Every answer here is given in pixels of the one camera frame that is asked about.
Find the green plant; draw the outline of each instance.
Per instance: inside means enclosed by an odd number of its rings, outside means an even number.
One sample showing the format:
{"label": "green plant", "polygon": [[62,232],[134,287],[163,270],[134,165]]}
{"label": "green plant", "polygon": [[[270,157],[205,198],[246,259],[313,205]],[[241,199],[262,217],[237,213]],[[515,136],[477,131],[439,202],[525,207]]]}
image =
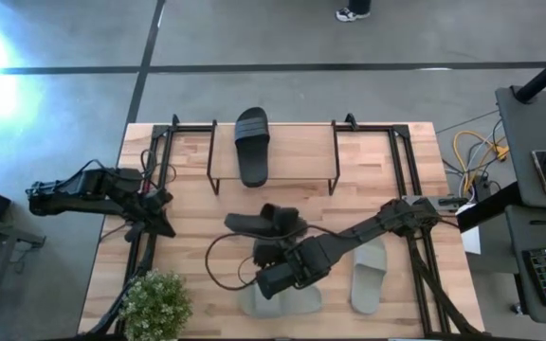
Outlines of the green plant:
{"label": "green plant", "polygon": [[183,279],[157,270],[132,281],[119,311],[129,341],[176,339],[191,315],[191,299]]}

